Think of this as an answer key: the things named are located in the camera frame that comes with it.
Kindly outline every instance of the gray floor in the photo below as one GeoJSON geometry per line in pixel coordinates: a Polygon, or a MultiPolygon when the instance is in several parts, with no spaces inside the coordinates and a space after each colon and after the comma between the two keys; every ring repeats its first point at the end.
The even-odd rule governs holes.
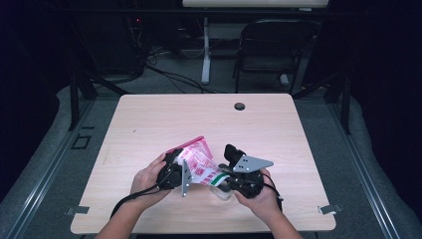
{"type": "MultiPolygon", "coordinates": [[[[151,62],[156,63],[156,68],[160,70],[177,73],[200,82],[201,59],[201,57],[187,58],[162,54],[155,60],[151,59],[151,62]]],[[[206,88],[234,93],[234,80],[231,78],[233,59],[214,60],[211,65],[211,83],[206,88]]],[[[200,93],[192,87],[180,83],[174,84],[185,93],[200,93]]],[[[181,94],[169,80],[150,70],[145,70],[139,79],[119,86],[134,94],[181,94]]],[[[269,89],[279,86],[276,76],[255,76],[248,77],[242,83],[241,89],[246,90],[243,93],[276,92],[269,89]]],[[[65,212],[69,207],[79,204],[118,101],[116,94],[102,86],[96,87],[100,96],[95,102],[82,99],[83,118],[73,132],[67,131],[71,118],[69,89],[63,89],[58,93],[61,107],[52,127],[0,205],[2,225],[0,238],[6,238],[7,235],[22,238],[81,237],[70,231],[73,217],[65,215],[65,212]],[[71,149],[78,134],[91,136],[86,149],[71,149]],[[28,208],[27,205],[33,205],[33,208],[28,208]]],[[[362,186],[364,181],[356,170],[356,155],[350,150],[350,142],[347,141],[349,139],[356,146],[358,156],[370,175],[370,182],[375,186],[376,193],[381,198],[394,229],[397,230],[390,238],[395,238],[397,235],[401,238],[422,238],[419,221],[413,211],[397,196],[372,154],[370,139],[358,103],[356,101],[351,103],[351,135],[344,136],[338,126],[337,106],[326,105],[321,97],[323,92],[324,89],[318,90],[305,99],[296,100],[295,104],[328,200],[330,203],[340,203],[343,211],[335,215],[337,226],[334,230],[319,232],[317,236],[313,232],[302,232],[303,236],[305,238],[388,237],[386,236],[388,233],[385,233],[382,223],[379,222],[380,219],[374,213],[374,208],[376,209],[376,205],[379,204],[374,206],[371,203],[370,193],[362,186]]],[[[245,237],[233,235],[232,238],[245,237]]],[[[255,235],[252,238],[262,238],[262,236],[255,235]]]]}

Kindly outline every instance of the black wire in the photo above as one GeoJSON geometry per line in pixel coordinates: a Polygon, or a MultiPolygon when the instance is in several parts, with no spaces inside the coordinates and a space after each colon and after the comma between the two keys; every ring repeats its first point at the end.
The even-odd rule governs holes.
{"type": "MultiPolygon", "coordinates": [[[[149,69],[149,70],[151,70],[151,71],[153,71],[153,72],[155,72],[155,73],[158,73],[158,74],[160,74],[160,75],[163,75],[164,77],[166,77],[168,80],[174,80],[174,81],[177,81],[177,82],[180,82],[180,83],[183,83],[183,84],[186,84],[186,85],[188,85],[188,86],[191,86],[191,87],[193,87],[193,88],[196,88],[196,89],[198,89],[198,90],[200,90],[201,91],[201,94],[203,94],[204,92],[206,92],[206,93],[212,93],[212,94],[215,94],[215,93],[223,93],[223,94],[226,94],[225,92],[221,92],[221,91],[217,91],[217,90],[211,90],[211,89],[205,89],[205,88],[203,88],[199,83],[197,83],[195,80],[193,80],[193,79],[190,79],[190,78],[187,78],[187,77],[184,77],[184,76],[181,76],[181,75],[178,75],[178,74],[175,74],[175,73],[170,73],[170,72],[165,72],[165,71],[162,71],[162,70],[159,70],[159,69],[157,69],[157,68],[154,68],[154,67],[152,67],[152,66],[149,66],[149,65],[145,65],[145,67],[147,68],[147,69],[149,69]]],[[[172,82],[172,84],[174,85],[174,87],[176,87],[180,92],[182,92],[182,93],[184,93],[181,89],[179,89],[175,84],[174,84],[174,82],[172,82]]]]}
{"type": "Polygon", "coordinates": [[[118,211],[118,209],[122,206],[122,205],[124,205],[124,203],[125,202],[127,202],[127,201],[129,201],[129,200],[133,200],[133,199],[135,199],[135,198],[137,198],[137,197],[140,197],[140,196],[144,196],[144,195],[150,195],[150,194],[154,194],[154,193],[157,193],[157,192],[160,192],[160,191],[162,191],[162,190],[157,190],[157,191],[155,191],[155,192],[151,192],[151,193],[147,193],[148,191],[150,191],[150,190],[152,190],[152,189],[154,189],[154,188],[157,188],[159,185],[161,185],[165,180],[167,180],[167,178],[170,176],[170,174],[171,173],[173,173],[173,171],[174,171],[174,168],[172,167],[171,169],[170,169],[170,171],[164,176],[164,178],[162,178],[161,179],[161,181],[159,181],[158,183],[155,183],[153,186],[150,186],[150,187],[148,187],[148,188],[146,188],[146,189],[144,189],[144,190],[142,190],[142,191],[138,191],[138,192],[134,192],[134,193],[132,193],[132,194],[130,194],[130,195],[128,195],[128,196],[126,196],[126,197],[124,197],[124,198],[122,198],[116,205],[115,205],[115,207],[114,207],[114,209],[112,210],[112,213],[111,213],[111,216],[109,217],[109,218],[112,218],[114,215],[115,215],[115,213],[118,211]]]}

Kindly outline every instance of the silver metal plate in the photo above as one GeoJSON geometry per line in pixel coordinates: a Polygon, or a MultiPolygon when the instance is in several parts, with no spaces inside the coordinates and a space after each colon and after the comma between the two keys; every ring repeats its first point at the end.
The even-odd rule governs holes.
{"type": "Polygon", "coordinates": [[[187,190],[189,189],[190,183],[192,182],[192,173],[187,166],[186,160],[183,159],[182,164],[182,197],[186,196],[187,190]]]}
{"type": "Polygon", "coordinates": [[[257,157],[243,155],[233,167],[234,172],[253,172],[261,168],[273,166],[274,163],[257,157]]]}

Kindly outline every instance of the metal bracket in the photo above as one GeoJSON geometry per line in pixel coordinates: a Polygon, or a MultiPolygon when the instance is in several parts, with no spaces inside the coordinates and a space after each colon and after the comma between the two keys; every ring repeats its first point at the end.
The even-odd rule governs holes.
{"type": "Polygon", "coordinates": [[[273,166],[274,163],[257,157],[243,155],[233,167],[234,172],[253,172],[261,168],[273,166]]]}
{"type": "Polygon", "coordinates": [[[81,213],[81,214],[87,214],[88,211],[90,210],[89,207],[83,207],[83,206],[77,206],[75,208],[68,208],[68,210],[66,210],[65,214],[68,216],[75,216],[75,214],[77,213],[81,213]]]}
{"type": "Polygon", "coordinates": [[[182,164],[182,197],[186,196],[187,190],[189,189],[190,183],[192,182],[192,173],[187,165],[185,159],[182,164]]]}
{"type": "Polygon", "coordinates": [[[342,207],[339,203],[335,204],[335,205],[328,205],[325,207],[318,207],[317,208],[319,213],[322,213],[323,215],[326,214],[336,214],[337,212],[342,211],[342,207]]]}

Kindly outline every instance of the desk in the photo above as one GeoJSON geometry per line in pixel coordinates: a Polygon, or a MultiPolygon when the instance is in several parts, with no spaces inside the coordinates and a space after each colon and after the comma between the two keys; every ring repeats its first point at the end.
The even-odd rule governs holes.
{"type": "MultiPolygon", "coordinates": [[[[328,0],[183,0],[183,7],[193,8],[325,8],[328,0]]],[[[210,82],[211,59],[209,53],[209,23],[208,18],[204,19],[204,64],[202,67],[201,83],[204,85],[210,82]]]]}
{"type": "MultiPolygon", "coordinates": [[[[127,196],[133,176],[162,152],[204,135],[214,160],[227,163],[231,143],[249,155],[270,160],[269,170],[285,199],[284,212],[300,231],[331,230],[332,215],[317,167],[290,95],[126,95],[115,110],[72,231],[98,233],[115,204],[127,196]],[[237,111],[235,103],[245,109],[237,111]]],[[[193,184],[186,197],[175,188],[146,210],[133,233],[265,232],[268,227],[236,197],[218,198],[208,186],[193,184]]]]}

